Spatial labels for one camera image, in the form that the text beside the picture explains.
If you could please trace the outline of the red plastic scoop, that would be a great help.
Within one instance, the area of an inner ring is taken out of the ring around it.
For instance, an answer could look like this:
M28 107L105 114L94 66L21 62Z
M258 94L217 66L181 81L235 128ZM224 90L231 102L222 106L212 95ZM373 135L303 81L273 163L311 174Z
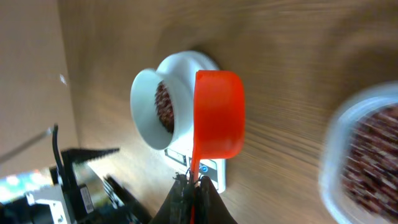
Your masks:
M230 159L238 155L244 144L245 99L243 82L237 74L223 70L197 72L196 102L193 115L204 132L198 138L200 147L194 150L192 164L201 156ZM194 168L190 182L199 180Z

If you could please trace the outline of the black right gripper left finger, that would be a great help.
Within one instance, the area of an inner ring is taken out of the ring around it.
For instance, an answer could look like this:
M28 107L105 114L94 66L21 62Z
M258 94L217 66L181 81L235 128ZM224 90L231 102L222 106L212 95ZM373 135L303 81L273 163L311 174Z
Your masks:
M190 224L194 185L185 174L176 174L174 184L149 224Z

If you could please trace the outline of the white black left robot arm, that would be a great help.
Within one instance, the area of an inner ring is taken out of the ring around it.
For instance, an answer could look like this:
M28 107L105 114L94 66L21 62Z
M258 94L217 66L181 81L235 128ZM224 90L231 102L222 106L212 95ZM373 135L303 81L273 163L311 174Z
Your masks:
M1 223L149 223L148 210L111 176L103 187L110 205L95 208L86 184L76 180L74 166L119 152L118 148L58 148L58 125L41 132L1 156L10 161L47 136L52 137L56 165L50 168L52 184L26 190L16 200L1 204Z

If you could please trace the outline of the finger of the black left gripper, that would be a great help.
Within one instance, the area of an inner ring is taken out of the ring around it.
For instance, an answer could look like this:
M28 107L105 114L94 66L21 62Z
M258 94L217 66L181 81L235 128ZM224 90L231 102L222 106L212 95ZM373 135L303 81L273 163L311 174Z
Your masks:
M62 151L62 159L64 162L81 164L87 161L99 159L110 154L119 152L120 148L111 149L87 149L87 148L71 148L66 151Z

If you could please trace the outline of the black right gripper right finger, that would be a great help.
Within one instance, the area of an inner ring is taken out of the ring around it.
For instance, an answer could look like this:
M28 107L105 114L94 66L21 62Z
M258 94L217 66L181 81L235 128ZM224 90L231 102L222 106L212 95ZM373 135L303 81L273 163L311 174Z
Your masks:
M237 224L207 176L195 189L194 210L194 224Z

